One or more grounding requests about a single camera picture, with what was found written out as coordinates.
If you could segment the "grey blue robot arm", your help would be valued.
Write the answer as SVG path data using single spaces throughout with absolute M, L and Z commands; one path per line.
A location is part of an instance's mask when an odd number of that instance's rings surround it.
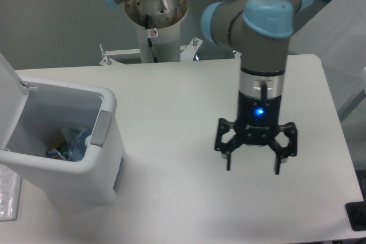
M 187 13 L 187 0 L 104 0 L 124 4 L 141 29 L 144 63 L 180 60 L 180 44 L 171 30 Z M 209 5 L 201 16 L 201 31 L 209 41 L 241 54 L 237 118 L 218 121 L 215 150 L 230 161 L 241 145 L 269 146 L 276 155 L 274 171 L 297 154 L 297 128 L 279 124 L 281 97 L 293 17 L 314 0 L 236 0 Z

